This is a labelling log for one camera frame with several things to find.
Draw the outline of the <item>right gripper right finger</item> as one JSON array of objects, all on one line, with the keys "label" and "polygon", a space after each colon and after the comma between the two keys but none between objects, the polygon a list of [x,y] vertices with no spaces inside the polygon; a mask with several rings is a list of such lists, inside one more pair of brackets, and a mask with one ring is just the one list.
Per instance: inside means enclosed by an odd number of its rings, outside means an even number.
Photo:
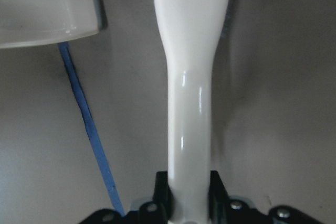
[{"label": "right gripper right finger", "polygon": [[211,223],[259,223],[258,213],[241,200],[231,200],[217,171],[211,171],[209,187]]}]

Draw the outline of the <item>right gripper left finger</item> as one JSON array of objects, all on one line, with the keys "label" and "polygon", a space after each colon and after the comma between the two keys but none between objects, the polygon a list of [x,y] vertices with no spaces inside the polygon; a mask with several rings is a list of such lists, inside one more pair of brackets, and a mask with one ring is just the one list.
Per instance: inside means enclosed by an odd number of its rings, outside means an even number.
[{"label": "right gripper left finger", "polygon": [[172,215],[172,193],[168,184],[167,171],[155,174],[152,200],[141,205],[139,223],[168,223]]}]

